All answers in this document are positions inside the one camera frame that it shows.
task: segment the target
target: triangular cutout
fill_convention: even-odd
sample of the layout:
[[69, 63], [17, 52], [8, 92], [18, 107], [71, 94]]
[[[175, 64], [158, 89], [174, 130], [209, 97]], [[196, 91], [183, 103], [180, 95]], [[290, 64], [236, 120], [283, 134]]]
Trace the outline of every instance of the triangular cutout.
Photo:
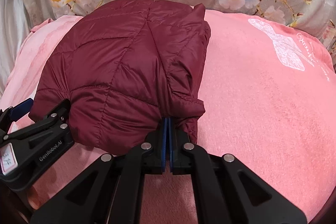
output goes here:
[[84, 205], [91, 188], [96, 180], [98, 172], [92, 172], [88, 175], [75, 189], [73, 189], [67, 196], [66, 199], [77, 204]]
[[272, 196], [256, 184], [248, 175], [243, 171], [238, 172], [241, 183], [243, 184], [245, 191], [253, 206], [259, 206], [260, 204], [270, 200]]

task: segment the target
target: pink bed surface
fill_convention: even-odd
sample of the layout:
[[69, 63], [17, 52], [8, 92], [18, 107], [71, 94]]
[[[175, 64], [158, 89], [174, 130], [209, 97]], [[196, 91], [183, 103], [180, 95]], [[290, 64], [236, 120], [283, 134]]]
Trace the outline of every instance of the pink bed surface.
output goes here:
[[[336, 185], [336, 75], [320, 42], [298, 30], [243, 14], [208, 10], [211, 27], [198, 123], [208, 153], [235, 155], [310, 221]], [[0, 108], [34, 97], [49, 55], [80, 17], [35, 27], [16, 59]], [[13, 124], [31, 123], [27, 116]], [[76, 144], [30, 191], [45, 203], [104, 152]], [[196, 224], [190, 177], [146, 176], [143, 224]]]

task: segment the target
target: maroon puffer jacket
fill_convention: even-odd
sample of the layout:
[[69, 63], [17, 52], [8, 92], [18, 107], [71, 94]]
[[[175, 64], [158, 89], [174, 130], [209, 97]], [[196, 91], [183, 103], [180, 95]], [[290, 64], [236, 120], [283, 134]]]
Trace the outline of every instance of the maroon puffer jacket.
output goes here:
[[80, 20], [48, 59], [29, 117], [40, 120], [65, 98], [76, 142], [126, 153], [178, 117], [197, 140], [205, 112], [197, 99], [210, 27], [205, 7], [116, 0]]

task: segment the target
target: maroon fabric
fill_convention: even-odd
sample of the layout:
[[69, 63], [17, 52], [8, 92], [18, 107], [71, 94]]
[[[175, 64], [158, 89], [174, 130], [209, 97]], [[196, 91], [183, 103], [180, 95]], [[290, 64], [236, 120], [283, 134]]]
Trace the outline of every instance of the maroon fabric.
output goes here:
[[64, 98], [75, 140], [126, 153], [178, 117], [197, 140], [205, 112], [197, 93], [210, 27], [202, 4], [116, 0], [80, 20], [48, 59], [29, 117], [40, 120]]

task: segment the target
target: white label sticker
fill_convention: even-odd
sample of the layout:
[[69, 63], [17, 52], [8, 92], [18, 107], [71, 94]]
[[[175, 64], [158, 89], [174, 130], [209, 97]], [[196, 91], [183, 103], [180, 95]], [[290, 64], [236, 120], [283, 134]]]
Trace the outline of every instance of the white label sticker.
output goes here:
[[0, 148], [0, 164], [4, 175], [7, 175], [18, 166], [12, 143]]

